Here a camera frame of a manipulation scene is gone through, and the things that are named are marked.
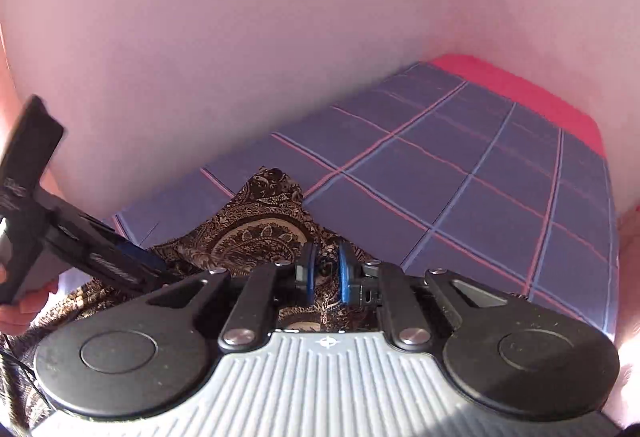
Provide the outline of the person left hand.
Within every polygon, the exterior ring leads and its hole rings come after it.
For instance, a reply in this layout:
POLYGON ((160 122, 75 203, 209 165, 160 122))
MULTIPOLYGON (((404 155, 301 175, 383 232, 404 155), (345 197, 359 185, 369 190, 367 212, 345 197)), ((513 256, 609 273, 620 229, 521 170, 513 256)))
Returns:
POLYGON ((16 336, 24 334, 35 317, 47 305, 49 296, 58 291, 58 278, 51 280, 40 290, 26 293, 15 305, 0 308, 0 332, 16 336))

